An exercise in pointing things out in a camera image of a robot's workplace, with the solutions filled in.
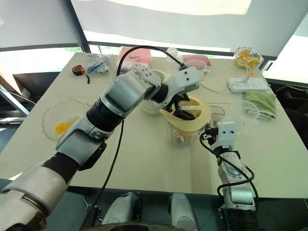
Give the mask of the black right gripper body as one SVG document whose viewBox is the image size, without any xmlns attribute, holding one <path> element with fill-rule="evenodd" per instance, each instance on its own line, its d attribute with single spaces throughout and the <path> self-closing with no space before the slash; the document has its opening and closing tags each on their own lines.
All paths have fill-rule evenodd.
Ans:
<svg viewBox="0 0 308 231">
<path fill-rule="evenodd" d="M 218 128 L 211 128 L 209 126 L 206 126 L 203 139 L 207 140 L 209 145 L 213 145 L 216 142 L 217 135 L 218 135 Z"/>
</svg>

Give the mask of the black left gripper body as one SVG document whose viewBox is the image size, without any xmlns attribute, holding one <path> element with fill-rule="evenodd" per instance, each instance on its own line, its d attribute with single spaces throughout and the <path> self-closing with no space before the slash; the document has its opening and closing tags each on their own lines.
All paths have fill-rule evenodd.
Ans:
<svg viewBox="0 0 308 231">
<path fill-rule="evenodd" d="M 189 97 L 187 95 L 187 93 L 182 93 L 182 92 L 179 92 L 179 93 L 176 93 L 171 101 L 169 102 L 169 104 L 167 105 L 167 111 L 168 112 L 172 112 L 172 105 L 174 105 L 175 107 L 175 113 L 176 114 L 182 114 L 183 113 L 183 110 L 180 108 L 180 102 L 181 101 L 189 101 Z"/>
</svg>

